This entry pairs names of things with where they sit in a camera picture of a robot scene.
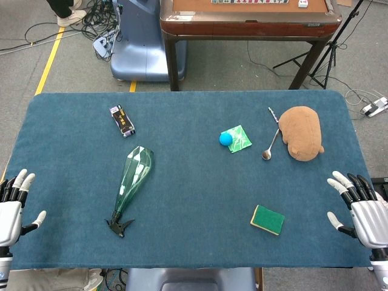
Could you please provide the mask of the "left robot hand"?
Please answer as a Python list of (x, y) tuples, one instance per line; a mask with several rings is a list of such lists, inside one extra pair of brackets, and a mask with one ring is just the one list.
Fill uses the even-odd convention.
[(13, 246), (20, 236), (38, 229), (47, 212), (41, 211), (30, 224), (22, 226), (22, 214), (35, 174), (22, 169), (17, 176), (1, 182), (1, 249)]

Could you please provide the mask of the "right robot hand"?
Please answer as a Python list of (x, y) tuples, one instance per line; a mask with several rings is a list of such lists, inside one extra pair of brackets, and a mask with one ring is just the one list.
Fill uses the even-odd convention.
[(368, 249), (387, 247), (387, 203), (361, 175), (332, 172), (327, 183), (342, 197), (349, 210), (353, 227), (341, 223), (333, 212), (327, 212), (331, 225), (339, 232), (357, 238)]

